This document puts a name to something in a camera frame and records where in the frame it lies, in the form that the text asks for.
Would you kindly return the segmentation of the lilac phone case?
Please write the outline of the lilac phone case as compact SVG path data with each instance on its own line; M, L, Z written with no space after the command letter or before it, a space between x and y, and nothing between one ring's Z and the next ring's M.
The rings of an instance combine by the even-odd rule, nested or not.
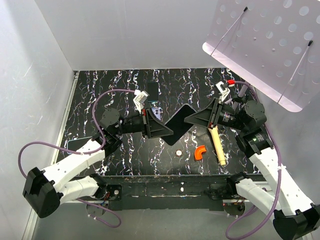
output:
M158 119L158 120L162 120L162 117L161 117L161 111L158 107L152 107L151 108L153 114L155 115L155 117Z

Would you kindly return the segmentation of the dark phone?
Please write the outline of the dark phone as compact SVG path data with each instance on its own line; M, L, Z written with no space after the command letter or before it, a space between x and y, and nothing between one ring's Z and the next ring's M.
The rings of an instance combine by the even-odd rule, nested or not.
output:
M165 123L165 126L173 131L173 135L164 136L162 139L169 145L173 146L182 138L185 133L193 126L185 122L185 118L194 114L196 111L189 105L182 105L175 114Z

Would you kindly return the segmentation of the black smartphone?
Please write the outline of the black smartphone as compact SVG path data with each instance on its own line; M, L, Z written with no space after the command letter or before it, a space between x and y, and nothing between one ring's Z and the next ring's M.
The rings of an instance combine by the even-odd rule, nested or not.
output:
M146 92L148 93L147 101L149 103L159 101L159 84L157 82L148 82Z

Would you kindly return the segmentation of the phone with teal case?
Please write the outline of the phone with teal case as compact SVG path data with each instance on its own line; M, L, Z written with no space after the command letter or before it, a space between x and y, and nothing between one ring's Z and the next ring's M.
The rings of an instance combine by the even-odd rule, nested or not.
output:
M77 151L82 146L84 146L89 140L91 140L92 137L82 137L77 139L71 139L66 142L66 149L70 151Z

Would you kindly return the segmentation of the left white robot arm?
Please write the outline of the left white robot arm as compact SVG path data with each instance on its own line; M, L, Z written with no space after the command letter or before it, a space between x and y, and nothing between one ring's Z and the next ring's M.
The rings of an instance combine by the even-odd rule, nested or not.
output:
M123 118L115 108L104 111L94 135L80 149L63 160L40 170L31 169L26 175L22 195L38 217L46 218L68 201L81 197L101 200L107 193L107 182L94 173L80 180L74 177L114 153L121 145L121 134L141 133L153 139L173 135L173 130L161 122L150 108L129 118Z

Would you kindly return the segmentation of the orange elbow pipe piece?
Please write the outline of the orange elbow pipe piece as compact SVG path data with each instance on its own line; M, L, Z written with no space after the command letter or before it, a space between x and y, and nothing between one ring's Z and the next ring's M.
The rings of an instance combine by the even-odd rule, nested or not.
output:
M194 151L194 159L196 161L201 161L203 159L203 154L207 152L207 149L204 145L197 147Z

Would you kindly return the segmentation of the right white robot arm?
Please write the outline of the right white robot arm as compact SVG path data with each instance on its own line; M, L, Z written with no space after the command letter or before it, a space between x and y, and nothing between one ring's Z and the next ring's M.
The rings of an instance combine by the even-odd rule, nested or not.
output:
M206 108L186 117L185 123L212 129L217 125L238 130L240 150L258 168L273 193L257 186L244 173L227 179L226 192L232 199L243 197L262 211L283 240L310 240L320 227L320 206L306 196L282 164L271 137L264 130L264 106L250 100L234 112L227 104L213 99Z

